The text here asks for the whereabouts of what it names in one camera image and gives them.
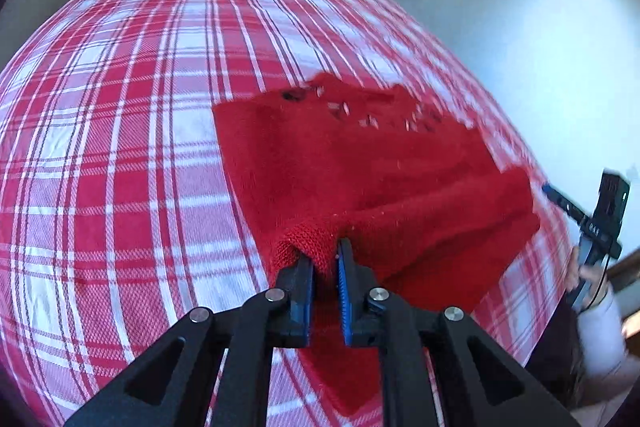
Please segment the right hand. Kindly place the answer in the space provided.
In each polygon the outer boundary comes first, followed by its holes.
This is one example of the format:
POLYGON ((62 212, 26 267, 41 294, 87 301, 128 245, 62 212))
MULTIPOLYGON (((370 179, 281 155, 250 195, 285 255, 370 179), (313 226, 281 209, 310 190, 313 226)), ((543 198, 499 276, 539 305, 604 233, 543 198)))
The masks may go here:
POLYGON ((565 292, 577 294, 572 303, 577 313, 599 306, 608 293, 606 265, 581 265, 579 251, 578 245, 572 248, 565 277, 565 292))

